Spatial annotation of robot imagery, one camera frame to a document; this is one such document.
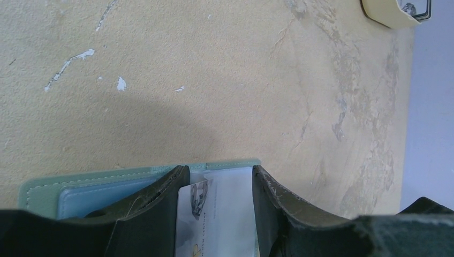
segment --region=printed image on card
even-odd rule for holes
[[[216,184],[212,179],[178,191],[176,257],[213,256],[216,252],[215,198]]]

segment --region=mint green wallet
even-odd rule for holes
[[[80,198],[81,194],[90,192],[100,195],[106,190],[126,188],[137,190],[151,184],[177,165],[188,165],[191,174],[203,173],[207,170],[231,169],[259,165],[260,160],[236,160],[211,163],[173,164],[154,167],[109,170],[72,175],[49,176],[34,178],[25,182],[19,191],[18,207],[48,218],[67,218],[74,213],[74,204],[70,206],[67,199]]]

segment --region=card holder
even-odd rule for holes
[[[25,209],[43,217],[56,219],[74,214],[74,212],[69,213],[63,211],[65,205],[63,204],[63,199],[60,199],[60,195],[66,193],[69,194],[67,197],[75,197],[76,192],[79,192],[80,194],[83,191],[80,189],[80,191],[74,191],[74,194],[72,194],[72,189],[75,190],[75,188],[85,187],[87,191],[90,191],[91,188],[89,188],[89,186],[107,185],[105,188],[108,188],[109,184],[111,184],[110,186],[115,186],[112,183],[124,182],[125,184],[133,184],[141,179],[158,179],[177,165],[187,165],[191,173],[197,174],[207,170],[241,168],[259,165],[260,163],[261,162],[258,159],[244,159],[208,163],[172,164],[34,178],[22,184],[19,190],[18,207],[19,209]],[[110,190],[106,189],[106,192],[109,191],[115,194],[116,190],[121,194],[120,191],[122,190],[122,187],[114,187]]]
[[[84,218],[56,221],[0,210],[0,256],[173,256],[178,191],[190,183],[176,166],[151,185]]]
[[[89,186],[66,186],[58,199],[57,220],[83,218],[94,210],[104,208],[151,185],[161,174],[142,179]]]

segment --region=white card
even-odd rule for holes
[[[175,256],[255,256],[252,167],[205,177],[178,192]]]

